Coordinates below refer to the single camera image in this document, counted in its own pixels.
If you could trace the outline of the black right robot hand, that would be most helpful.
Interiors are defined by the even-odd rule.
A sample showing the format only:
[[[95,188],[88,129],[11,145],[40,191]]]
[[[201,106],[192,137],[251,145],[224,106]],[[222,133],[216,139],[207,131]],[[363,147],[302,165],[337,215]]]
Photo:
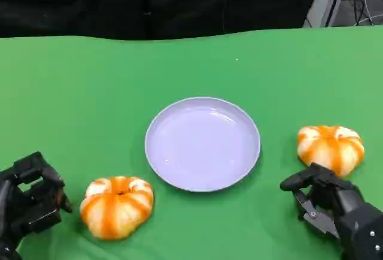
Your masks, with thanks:
[[[314,162],[283,180],[280,188],[293,193],[300,221],[332,238],[339,238],[338,219],[364,204],[357,186]]]

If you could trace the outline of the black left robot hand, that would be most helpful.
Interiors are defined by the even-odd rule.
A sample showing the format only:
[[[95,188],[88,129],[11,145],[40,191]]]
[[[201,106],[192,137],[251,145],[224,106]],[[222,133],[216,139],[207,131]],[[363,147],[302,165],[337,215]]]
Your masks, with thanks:
[[[73,208],[60,174],[34,152],[1,171],[1,241],[16,245],[61,222]]]

